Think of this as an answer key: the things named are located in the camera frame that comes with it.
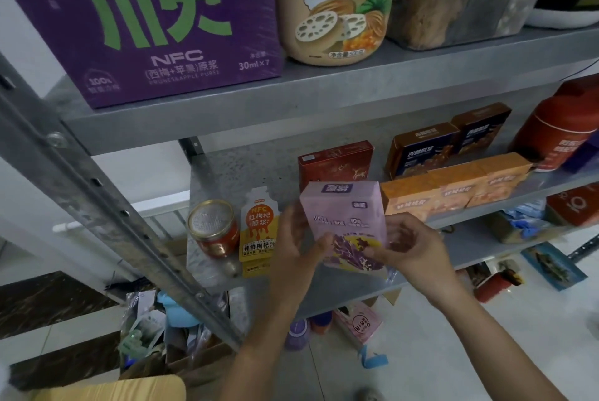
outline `person's left hand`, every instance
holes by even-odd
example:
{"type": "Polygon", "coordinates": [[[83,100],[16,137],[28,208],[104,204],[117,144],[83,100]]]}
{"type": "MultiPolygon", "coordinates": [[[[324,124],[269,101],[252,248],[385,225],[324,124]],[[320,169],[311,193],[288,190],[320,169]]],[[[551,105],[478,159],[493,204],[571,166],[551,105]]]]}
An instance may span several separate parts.
{"type": "Polygon", "coordinates": [[[333,234],[327,233],[307,253],[300,253],[307,227],[301,204],[297,201],[288,206],[279,217],[277,243],[270,264],[271,306],[288,311],[292,317],[310,287],[318,263],[333,244],[333,234]]]}

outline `light purple box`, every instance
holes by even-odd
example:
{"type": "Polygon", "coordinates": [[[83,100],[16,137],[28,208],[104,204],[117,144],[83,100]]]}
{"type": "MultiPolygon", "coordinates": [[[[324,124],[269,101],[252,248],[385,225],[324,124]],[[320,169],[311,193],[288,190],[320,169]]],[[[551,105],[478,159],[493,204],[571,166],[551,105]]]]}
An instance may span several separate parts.
{"type": "Polygon", "coordinates": [[[335,235],[326,266],[387,278],[385,266],[363,254],[367,246],[387,242],[378,182],[311,182],[299,199],[314,238],[335,235]]]}
{"type": "Polygon", "coordinates": [[[17,0],[92,108],[280,76],[274,0],[17,0]]]}

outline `hand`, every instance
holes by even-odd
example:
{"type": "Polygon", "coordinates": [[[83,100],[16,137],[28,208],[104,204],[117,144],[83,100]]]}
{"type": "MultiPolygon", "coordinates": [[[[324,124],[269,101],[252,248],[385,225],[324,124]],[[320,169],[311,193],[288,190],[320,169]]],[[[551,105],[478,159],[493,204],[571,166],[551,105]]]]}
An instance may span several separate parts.
{"type": "Polygon", "coordinates": [[[279,217],[279,232],[270,264],[270,302],[295,316],[310,287],[314,271],[326,250],[333,245],[333,234],[319,238],[305,254],[300,253],[308,220],[299,202],[287,207],[279,217]]]}
{"type": "Polygon", "coordinates": [[[398,269],[435,307],[465,291],[438,231],[409,213],[385,218],[390,249],[371,246],[366,256],[398,269]]]}

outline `yellow package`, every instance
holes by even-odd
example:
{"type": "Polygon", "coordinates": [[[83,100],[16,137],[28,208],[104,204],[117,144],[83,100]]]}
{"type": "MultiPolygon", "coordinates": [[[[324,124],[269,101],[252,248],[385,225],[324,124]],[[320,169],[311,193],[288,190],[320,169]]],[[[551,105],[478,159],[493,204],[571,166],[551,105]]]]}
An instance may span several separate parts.
{"type": "Polygon", "coordinates": [[[252,276],[268,275],[270,272],[270,258],[258,259],[243,263],[243,277],[251,278],[252,276]]]}
{"type": "Polygon", "coordinates": [[[239,261],[271,257],[278,228],[279,205],[270,198],[265,186],[252,189],[241,209],[239,261]]]}

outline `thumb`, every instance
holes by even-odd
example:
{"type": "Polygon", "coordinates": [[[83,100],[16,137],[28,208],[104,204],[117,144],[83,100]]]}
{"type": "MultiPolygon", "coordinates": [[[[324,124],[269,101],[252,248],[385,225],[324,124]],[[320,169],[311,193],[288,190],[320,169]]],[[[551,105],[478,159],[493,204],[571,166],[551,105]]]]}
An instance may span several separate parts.
{"type": "Polygon", "coordinates": [[[375,261],[382,262],[386,266],[392,266],[396,268],[397,264],[403,257],[403,254],[386,249],[382,246],[369,246],[364,248],[364,255],[374,259],[375,261]]]}
{"type": "Polygon", "coordinates": [[[308,253],[304,255],[304,259],[311,267],[315,268],[325,257],[327,250],[331,249],[331,246],[333,246],[333,234],[327,232],[308,250],[308,253]]]}

